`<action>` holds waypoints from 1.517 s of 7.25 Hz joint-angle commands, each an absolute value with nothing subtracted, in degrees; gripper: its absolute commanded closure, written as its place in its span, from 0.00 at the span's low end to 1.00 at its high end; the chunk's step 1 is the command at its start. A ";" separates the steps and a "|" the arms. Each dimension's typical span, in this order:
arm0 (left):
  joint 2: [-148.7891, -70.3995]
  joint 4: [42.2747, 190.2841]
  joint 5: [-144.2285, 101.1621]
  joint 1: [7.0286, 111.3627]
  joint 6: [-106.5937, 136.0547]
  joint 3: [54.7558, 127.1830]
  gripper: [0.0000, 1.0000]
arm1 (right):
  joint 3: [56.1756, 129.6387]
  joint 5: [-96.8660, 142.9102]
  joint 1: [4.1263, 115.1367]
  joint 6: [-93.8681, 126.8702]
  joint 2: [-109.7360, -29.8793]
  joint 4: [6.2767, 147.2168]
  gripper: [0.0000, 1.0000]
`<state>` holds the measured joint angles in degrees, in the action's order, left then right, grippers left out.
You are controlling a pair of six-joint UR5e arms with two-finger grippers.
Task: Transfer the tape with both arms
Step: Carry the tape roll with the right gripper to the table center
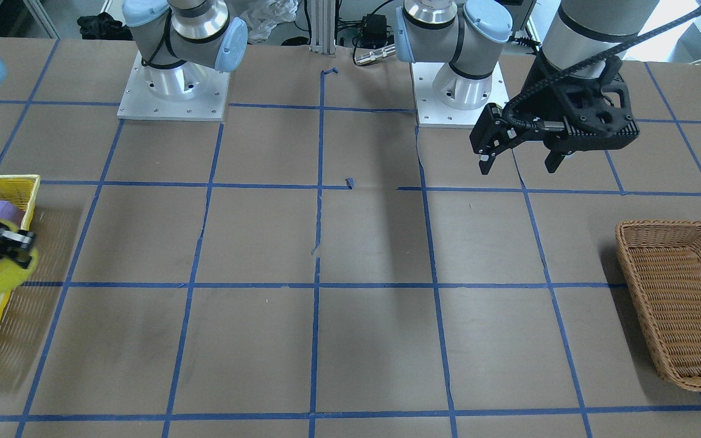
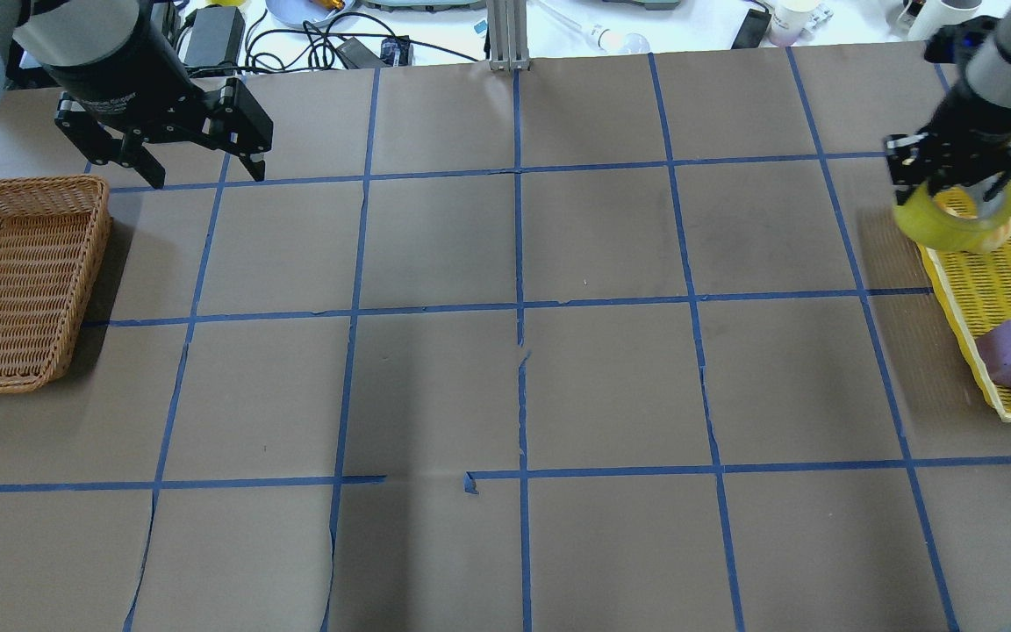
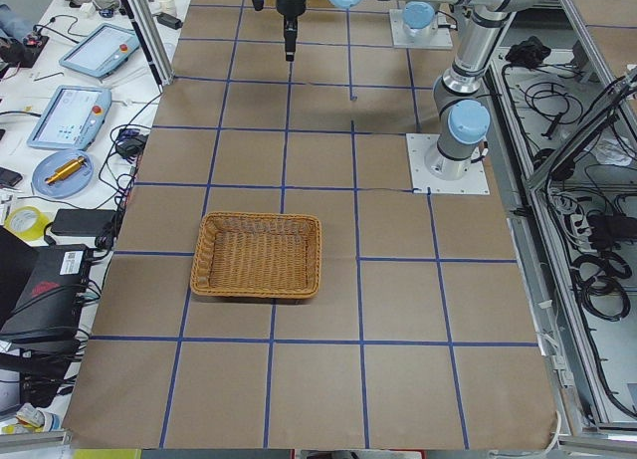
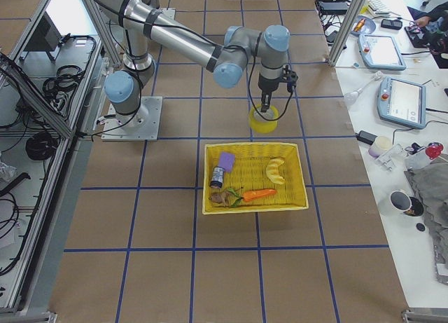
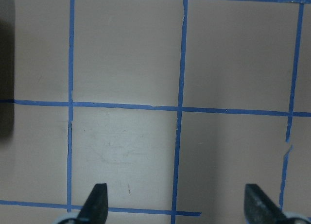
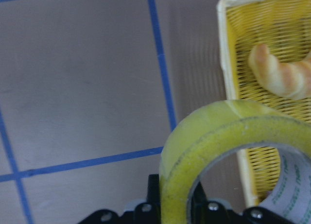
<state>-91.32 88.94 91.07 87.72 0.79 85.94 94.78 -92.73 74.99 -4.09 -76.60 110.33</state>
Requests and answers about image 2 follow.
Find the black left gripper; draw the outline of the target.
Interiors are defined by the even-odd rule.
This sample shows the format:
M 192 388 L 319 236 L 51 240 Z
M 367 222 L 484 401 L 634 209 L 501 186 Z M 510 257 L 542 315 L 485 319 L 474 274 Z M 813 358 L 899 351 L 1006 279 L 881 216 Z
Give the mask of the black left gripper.
M 274 123 L 239 77 L 220 88 L 188 84 L 172 95 L 144 92 L 89 104 L 64 91 L 54 124 L 95 165 L 132 169 L 155 190 L 166 184 L 166 169 L 148 151 L 151 144 L 192 143 L 237 157 L 254 183 L 266 179 L 266 154 Z

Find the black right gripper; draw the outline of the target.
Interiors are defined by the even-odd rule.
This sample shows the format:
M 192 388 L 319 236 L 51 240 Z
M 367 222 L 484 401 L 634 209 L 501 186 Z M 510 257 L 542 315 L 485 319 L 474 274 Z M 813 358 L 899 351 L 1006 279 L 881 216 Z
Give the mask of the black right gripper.
M 915 133 L 883 139 L 894 195 L 938 205 L 955 185 L 976 184 L 976 204 L 1000 205 L 1011 184 L 1011 109 L 954 85 L 931 120 Z

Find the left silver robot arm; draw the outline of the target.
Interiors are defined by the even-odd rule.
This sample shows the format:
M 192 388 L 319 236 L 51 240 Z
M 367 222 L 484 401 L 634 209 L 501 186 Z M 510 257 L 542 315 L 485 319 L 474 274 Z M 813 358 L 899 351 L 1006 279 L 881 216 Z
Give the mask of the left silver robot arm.
M 148 145 L 188 141 L 265 179 L 268 113 L 236 77 L 212 92 L 194 84 L 146 1 L 0 1 L 0 97 L 12 46 L 60 85 L 56 127 L 90 163 L 133 169 L 160 189 L 166 171 Z

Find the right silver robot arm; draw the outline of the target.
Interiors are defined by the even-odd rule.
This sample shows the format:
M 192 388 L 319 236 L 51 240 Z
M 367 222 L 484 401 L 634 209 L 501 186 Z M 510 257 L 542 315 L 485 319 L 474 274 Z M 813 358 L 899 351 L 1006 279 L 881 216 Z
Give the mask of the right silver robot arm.
M 990 203 L 1011 183 L 1011 8 L 942 25 L 923 57 L 957 68 L 957 80 L 918 132 L 884 140 L 895 203 L 957 187 Z

